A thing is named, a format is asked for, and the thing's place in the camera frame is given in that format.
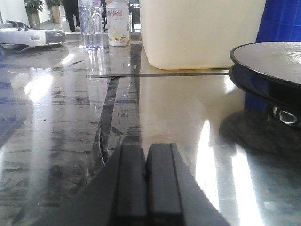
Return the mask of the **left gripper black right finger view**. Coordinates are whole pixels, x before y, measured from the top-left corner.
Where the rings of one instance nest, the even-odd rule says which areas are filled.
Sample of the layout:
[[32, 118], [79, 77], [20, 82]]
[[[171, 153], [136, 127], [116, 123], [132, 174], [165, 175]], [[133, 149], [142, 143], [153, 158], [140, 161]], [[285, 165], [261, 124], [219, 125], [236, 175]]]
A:
[[149, 225], [229, 225], [196, 183], [175, 143], [152, 144], [146, 169]]

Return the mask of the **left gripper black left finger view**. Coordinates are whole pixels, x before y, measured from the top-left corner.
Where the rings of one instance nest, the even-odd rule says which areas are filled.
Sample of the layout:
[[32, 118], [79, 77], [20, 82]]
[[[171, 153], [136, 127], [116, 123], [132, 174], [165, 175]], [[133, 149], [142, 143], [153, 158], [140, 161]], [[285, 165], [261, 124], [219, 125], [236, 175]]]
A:
[[119, 145], [81, 192], [34, 225], [147, 225], [145, 158], [141, 146]]

